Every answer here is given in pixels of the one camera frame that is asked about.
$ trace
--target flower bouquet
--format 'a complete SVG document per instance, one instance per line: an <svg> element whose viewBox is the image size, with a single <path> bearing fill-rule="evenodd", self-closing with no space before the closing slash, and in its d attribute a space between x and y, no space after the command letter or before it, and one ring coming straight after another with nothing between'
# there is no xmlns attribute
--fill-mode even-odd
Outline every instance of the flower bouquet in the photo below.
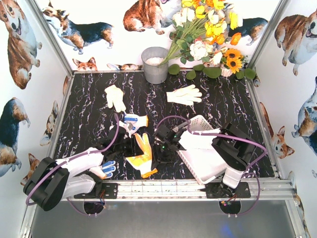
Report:
<svg viewBox="0 0 317 238"><path fill-rule="evenodd" d="M194 71L188 73L188 79L196 77L195 70L203 70L211 78L221 74L230 76L241 71L246 57L237 49L222 45L238 44L241 33L237 32L231 37L228 33L229 28L235 30L242 26L243 19L233 10L233 4L223 1L182 0L181 11L173 16L175 31L169 35L172 43L161 64L178 58L183 64L201 60L204 64L194 67ZM172 65L169 72L177 74L179 68L178 65Z"/></svg>

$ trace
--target work glove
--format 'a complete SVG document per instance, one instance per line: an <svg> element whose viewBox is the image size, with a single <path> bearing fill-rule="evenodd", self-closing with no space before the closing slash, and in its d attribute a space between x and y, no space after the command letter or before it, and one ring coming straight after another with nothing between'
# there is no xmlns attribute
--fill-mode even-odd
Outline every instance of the work glove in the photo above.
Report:
<svg viewBox="0 0 317 238"><path fill-rule="evenodd" d="M173 92L167 92L167 102L168 103L180 103L184 105L191 106L194 102L200 103L202 99L202 93L199 92L198 88L192 84L185 88L176 89Z"/></svg>
<svg viewBox="0 0 317 238"><path fill-rule="evenodd" d="M108 102L108 107L112 108L114 106L117 113L124 112L126 107L123 103L123 92L121 89L117 88L115 85L112 85L105 89L106 98Z"/></svg>
<svg viewBox="0 0 317 238"><path fill-rule="evenodd" d="M143 151L143 155L127 157L126 160L136 170L140 170L141 177L143 179L148 178L150 175L158 172L157 169L151 169L152 167L152 148L149 142L149 137L146 133L143 134L142 138L138 133L133 134L138 142L139 147Z"/></svg>

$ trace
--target black table surface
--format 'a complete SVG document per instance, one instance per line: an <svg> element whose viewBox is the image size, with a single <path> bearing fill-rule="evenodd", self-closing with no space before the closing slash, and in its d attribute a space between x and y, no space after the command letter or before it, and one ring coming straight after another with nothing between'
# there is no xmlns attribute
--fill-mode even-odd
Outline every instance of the black table surface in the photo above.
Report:
<svg viewBox="0 0 317 238"><path fill-rule="evenodd" d="M98 139L105 137L109 127L115 124L114 109L107 107L105 88L115 85L124 92L123 101L127 113L140 116L148 115L149 126L141 128L140 134L148 133L153 143L154 128L158 122L169 115L179 115L191 119L203 115L213 128L231 122L250 135L256 142L263 144L260 126L255 115L247 86L244 82L220 77L208 79L197 74L194 80L187 80L186 72L170 75L165 83L153 85L145 80L143 72L111 72L76 74L71 94L59 132L54 158L65 158L88 149ZM202 92L202 102L194 106L168 103L166 92L195 84ZM165 125L173 128L182 121L169 119ZM261 154L257 148L253 159ZM158 167L158 173L149 179L193 179L192 174L175 153L175 162ZM142 179L140 171L135 170L124 158L117 158L117 170L113 180ZM262 178L274 177L268 156L252 168Z"/></svg>

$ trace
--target white basket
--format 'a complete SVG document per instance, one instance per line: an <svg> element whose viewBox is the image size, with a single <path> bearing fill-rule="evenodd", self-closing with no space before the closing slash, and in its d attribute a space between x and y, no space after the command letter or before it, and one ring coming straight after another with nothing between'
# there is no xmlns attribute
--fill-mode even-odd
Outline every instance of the white basket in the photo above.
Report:
<svg viewBox="0 0 317 238"><path fill-rule="evenodd" d="M192 118L189 128L192 131L213 130L202 115ZM212 137L206 136L204 140L209 139L211 144ZM187 149L186 151L177 151L177 153L199 184L209 183L224 173L227 168L226 162L213 148Z"/></svg>

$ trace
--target white wall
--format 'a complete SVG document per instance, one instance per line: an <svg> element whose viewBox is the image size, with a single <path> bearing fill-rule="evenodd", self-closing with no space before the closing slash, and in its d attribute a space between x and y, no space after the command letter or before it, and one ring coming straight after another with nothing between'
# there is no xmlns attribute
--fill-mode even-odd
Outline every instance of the white wall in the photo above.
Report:
<svg viewBox="0 0 317 238"><path fill-rule="evenodd" d="M33 154L39 160L46 156L48 145L40 146L40 139L46 129L54 100L59 106L61 105L63 82L67 74L32 16L27 3L24 0L18 0L18 3L32 26L37 41L42 42L43 47L38 50L37 54L37 59L41 61L40 67L32 67L31 80L26 89L20 89L15 85L9 72L8 31L5 24L0 21L0 115L7 101L16 97L24 105L31 123L29 128L27 124L19 123L17 157L22 162L21 169L16 167L14 172L10 169L4 176L0 177L0 236L3 238L18 237L26 209L26 195L22 191L23 186L20 185L20 182L30 170L28 154Z"/></svg>
<svg viewBox="0 0 317 238"><path fill-rule="evenodd" d="M316 6L315 0L306 0L305 3L293 0L281 20L294 14L309 16L316 11ZM291 134L295 131L294 125L298 125L298 113L301 106L315 90L317 55L299 66L297 76L293 73L292 63L288 61L286 67L282 65L283 55L284 50L277 47L274 34L272 34L256 63L257 73L261 80L257 93L266 107L274 133L278 133L279 129L285 126L285 142L295 150L295 153L284 159L277 158L277 162L280 164L284 179L291 171L294 172L308 229L312 237L317 237L317 206L314 205L317 178L312 173L312 170L317 171L317 156L302 137L294 138Z"/></svg>

